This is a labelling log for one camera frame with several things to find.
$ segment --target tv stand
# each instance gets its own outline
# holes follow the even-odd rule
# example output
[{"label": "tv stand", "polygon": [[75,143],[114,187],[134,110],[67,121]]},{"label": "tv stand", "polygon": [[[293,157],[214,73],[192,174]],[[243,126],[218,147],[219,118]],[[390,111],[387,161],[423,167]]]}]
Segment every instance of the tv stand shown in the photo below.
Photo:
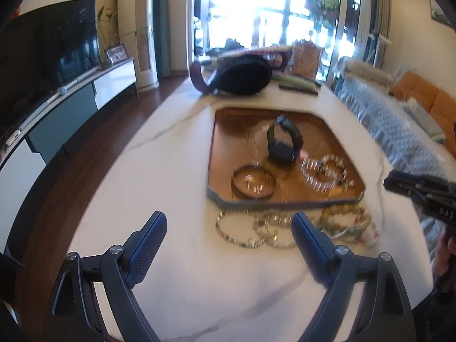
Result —
[{"label": "tv stand", "polygon": [[22,203],[46,166],[66,150],[83,124],[135,82],[133,58],[109,69],[91,70],[60,88],[1,142],[0,253]]}]

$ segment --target hand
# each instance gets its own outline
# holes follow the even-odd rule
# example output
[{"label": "hand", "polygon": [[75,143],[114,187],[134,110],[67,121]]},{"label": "hand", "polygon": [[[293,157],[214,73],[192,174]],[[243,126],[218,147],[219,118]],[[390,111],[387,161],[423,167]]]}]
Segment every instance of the hand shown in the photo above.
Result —
[{"label": "hand", "polygon": [[448,244],[446,244],[446,228],[442,230],[437,247],[435,248],[435,257],[432,260],[432,272],[434,275],[444,275],[450,265],[448,261],[451,255],[456,256],[456,237],[450,238]]}]

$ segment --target cushion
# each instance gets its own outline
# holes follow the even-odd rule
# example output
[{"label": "cushion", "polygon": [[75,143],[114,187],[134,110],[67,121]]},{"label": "cushion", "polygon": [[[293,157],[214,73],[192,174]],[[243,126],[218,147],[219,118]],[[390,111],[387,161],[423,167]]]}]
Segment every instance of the cushion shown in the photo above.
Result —
[{"label": "cushion", "polygon": [[413,72],[405,72],[401,79],[396,83],[396,86],[401,88],[404,92],[410,92],[415,87],[416,82],[421,77]]},{"label": "cushion", "polygon": [[399,86],[393,86],[389,93],[393,94],[393,96],[399,101],[407,101],[410,97],[409,92],[405,92]]},{"label": "cushion", "polygon": [[393,81],[391,75],[379,68],[374,68],[372,64],[347,56],[343,56],[339,59],[334,71],[337,75],[361,77],[368,81],[378,83],[386,88],[391,87]]},{"label": "cushion", "polygon": [[456,157],[456,100],[445,91],[439,90],[429,114],[442,127],[446,135],[446,148]]},{"label": "cushion", "polygon": [[439,88],[435,87],[432,83],[426,81],[424,78],[419,77],[415,83],[415,86],[413,87],[413,91],[418,92],[421,94],[421,96],[425,97],[428,100],[429,104],[432,106],[432,104],[434,104],[435,98],[437,98],[437,94],[439,93]]}]

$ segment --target smartwatch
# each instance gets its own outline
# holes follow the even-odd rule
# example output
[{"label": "smartwatch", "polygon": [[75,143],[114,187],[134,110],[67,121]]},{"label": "smartwatch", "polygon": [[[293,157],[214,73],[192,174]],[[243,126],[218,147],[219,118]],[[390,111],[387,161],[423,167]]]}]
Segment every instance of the smartwatch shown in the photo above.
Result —
[{"label": "smartwatch", "polygon": [[[275,126],[280,126],[285,132],[290,134],[293,145],[275,139]],[[281,115],[269,127],[268,133],[268,158],[282,164],[293,164],[299,158],[304,141],[297,126],[287,117]]]}]

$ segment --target sofa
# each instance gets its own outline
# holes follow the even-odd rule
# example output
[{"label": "sofa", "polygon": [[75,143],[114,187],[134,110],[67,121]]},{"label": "sofa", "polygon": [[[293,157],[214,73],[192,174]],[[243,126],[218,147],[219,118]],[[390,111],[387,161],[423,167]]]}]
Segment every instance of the sofa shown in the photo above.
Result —
[{"label": "sofa", "polygon": [[444,130],[445,146],[456,158],[456,99],[411,71],[401,76],[390,93],[399,101],[407,101],[411,97],[416,99]]}]

